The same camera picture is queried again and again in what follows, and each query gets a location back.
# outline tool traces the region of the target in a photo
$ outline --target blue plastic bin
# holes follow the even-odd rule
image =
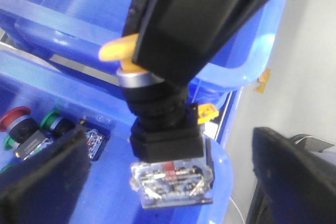
[[[219,144],[212,142],[215,165],[214,203],[205,206],[143,210],[129,186],[130,164],[137,160],[128,137],[134,116],[126,103],[112,95],[24,59],[15,49],[0,48],[0,114],[29,106],[38,122],[52,109],[61,110],[74,121],[87,121],[111,130],[111,138],[97,162],[92,163],[70,223],[73,224],[221,224],[233,186],[230,161]],[[0,141],[6,137],[0,133]],[[0,168],[13,157],[0,149]]]
[[[265,69],[286,0],[269,1],[192,81],[191,100],[220,108],[227,92]],[[131,0],[0,0],[0,27],[19,48],[50,59],[59,54],[115,74],[99,48],[121,36]]]

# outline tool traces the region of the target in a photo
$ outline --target white wall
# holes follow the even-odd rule
[[[235,171],[232,198],[245,218],[256,184],[254,127],[336,143],[336,0],[287,0],[269,68],[264,94],[254,92],[255,84],[244,89],[226,147]],[[224,223],[241,223],[232,205]]]

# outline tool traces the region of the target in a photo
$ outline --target wire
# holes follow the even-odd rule
[[[240,218],[241,218],[241,222],[243,223],[243,224],[246,224],[246,222],[245,222],[245,220],[244,220],[244,217],[243,217],[243,215],[242,215],[242,213],[241,213],[241,211],[240,211],[240,209],[239,209],[239,207],[237,206],[237,204],[235,203],[235,201],[230,197],[230,201],[232,202],[232,204],[235,206],[235,208],[237,209],[237,211],[238,211],[238,213],[239,213],[239,216],[240,216]]]
[[[325,142],[325,143],[328,143],[328,144],[335,145],[334,143],[328,142],[328,141],[326,141],[326,140],[320,139],[320,138],[315,137],[315,136],[304,136],[303,138],[300,138],[300,139],[296,140],[296,141],[294,142],[294,144],[298,144],[298,143],[300,143],[302,140],[304,140],[304,139],[306,139],[306,138],[313,138],[313,139],[317,139],[317,140],[320,140],[320,141]]]

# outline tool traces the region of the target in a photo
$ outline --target blue plastic tray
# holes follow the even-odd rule
[[[286,0],[267,3],[191,83],[191,100],[220,108],[227,92],[256,80],[265,69]],[[131,0],[0,0],[0,27],[19,48],[50,59],[59,54],[114,74],[99,48],[119,38]],[[96,85],[101,83],[88,80]]]
[[[71,223],[222,223],[232,192],[233,171],[225,151],[216,142],[212,142],[216,174],[212,205],[143,210],[137,193],[129,186],[130,164],[137,160],[128,142],[134,116],[124,101],[33,63],[31,58],[0,50],[0,114],[22,105],[31,107],[32,117],[38,122],[57,108],[74,121],[86,118],[111,130],[104,152],[92,164]],[[0,133],[0,141],[5,137]],[[1,148],[0,168],[12,157],[12,152]]]

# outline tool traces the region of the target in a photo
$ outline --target red contact element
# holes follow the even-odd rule
[[[0,118],[0,132],[7,130],[8,126],[16,119],[23,115],[30,115],[31,109],[29,107],[21,106],[16,107]]]
[[[169,181],[177,180],[175,165],[173,161],[163,163],[163,170],[164,170],[164,173],[166,174],[167,180]]]

